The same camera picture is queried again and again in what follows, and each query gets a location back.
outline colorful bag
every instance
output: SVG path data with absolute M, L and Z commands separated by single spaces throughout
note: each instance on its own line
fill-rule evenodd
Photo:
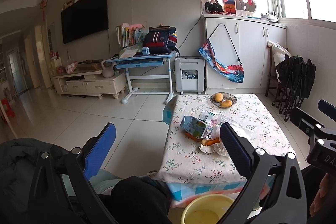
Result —
M 217 30 L 219 25 L 224 25 L 225 30 L 227 31 L 227 34 L 229 35 L 229 38 L 231 40 L 232 46 L 235 49 L 235 52 L 238 57 L 239 65 L 224 65 L 220 63 L 215 56 L 215 51 L 210 43 L 210 37 L 214 34 L 214 32 Z M 209 65 L 218 73 L 226 77 L 228 80 L 235 82 L 235 83 L 242 83 L 244 80 L 244 69 L 243 69 L 243 63 L 240 62 L 238 53 L 236 51 L 235 45 L 232 42 L 232 39 L 230 37 L 230 34 L 225 26 L 225 24 L 220 23 L 217 25 L 216 29 L 212 32 L 212 34 L 209 36 L 207 41 L 203 44 L 202 47 L 198 49 L 198 52 L 202 57 L 209 63 Z

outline television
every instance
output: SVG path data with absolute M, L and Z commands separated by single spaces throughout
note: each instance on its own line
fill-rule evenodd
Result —
M 79 0 L 62 11 L 63 43 L 109 28 L 107 0 Z

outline shoe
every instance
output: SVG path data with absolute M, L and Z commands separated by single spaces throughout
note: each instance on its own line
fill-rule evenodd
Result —
M 216 13 L 218 15 L 223 15 L 224 14 L 223 7 L 220 4 L 214 3 L 213 5 L 216 7 Z
M 216 6 L 211 4 L 210 2 L 205 3 L 205 10 L 208 14 L 217 14 L 216 12 Z
M 275 15 L 275 12 L 273 11 L 273 14 L 266 13 L 265 15 L 261 14 L 261 18 L 267 19 L 270 22 L 278 22 L 278 17 Z

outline door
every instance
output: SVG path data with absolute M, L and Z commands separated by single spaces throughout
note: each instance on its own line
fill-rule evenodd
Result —
M 206 35 L 207 38 L 216 29 L 218 24 L 224 23 L 230 37 L 235 45 L 237 53 L 239 55 L 240 39 L 239 39 L 239 24 L 240 21 L 236 19 L 223 19 L 223 18 L 206 18 Z M 232 46 L 229 35 L 227 34 L 225 27 L 220 25 L 210 38 L 211 45 L 216 54 L 216 59 L 224 65 L 239 64 L 237 54 Z M 211 89 L 234 89 L 239 87 L 239 83 L 231 82 L 224 76 L 216 72 L 211 66 L 207 65 L 207 77 L 206 77 L 206 90 Z
M 9 62 L 9 69 L 12 76 L 12 81 L 16 90 L 17 94 L 25 91 L 26 83 L 23 77 L 23 73 L 21 71 L 21 64 L 20 64 L 20 57 L 18 53 L 18 49 L 11 50 L 8 53 L 8 62 Z
M 286 48 L 286 29 L 278 26 L 271 26 L 265 24 L 264 26 L 266 30 L 266 40 L 265 40 L 265 58 L 264 58 L 264 66 L 262 72 L 262 80 L 261 80 L 261 88 L 267 87 L 268 75 L 269 75 L 269 49 L 267 48 L 268 41 L 272 41 L 274 43 L 279 43 L 280 46 Z M 276 75 L 275 64 L 273 61 L 272 64 L 272 75 Z
M 26 48 L 27 64 L 29 68 L 30 77 L 33 82 L 33 86 L 36 89 L 38 86 L 40 86 L 40 81 L 34 63 L 32 39 L 30 35 L 28 35 L 27 38 L 25 38 L 25 48 Z
M 35 26 L 35 41 L 36 41 L 36 49 L 37 49 L 37 56 L 40 63 L 42 78 L 44 81 L 44 85 L 46 88 L 50 88 L 52 86 L 48 68 L 46 64 L 46 59 L 44 56 L 44 50 L 43 50 L 43 40 L 42 40 L 42 27 L 41 26 Z
M 260 88 L 266 29 L 262 23 L 242 20 L 240 30 L 240 60 L 244 68 L 244 81 L 239 87 Z

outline backpack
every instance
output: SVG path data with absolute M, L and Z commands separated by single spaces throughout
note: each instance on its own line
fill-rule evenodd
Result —
M 177 34 L 175 27 L 160 26 L 157 28 L 149 28 L 143 41 L 143 46 L 149 48 L 151 54 L 167 54 L 178 52 L 176 48 Z

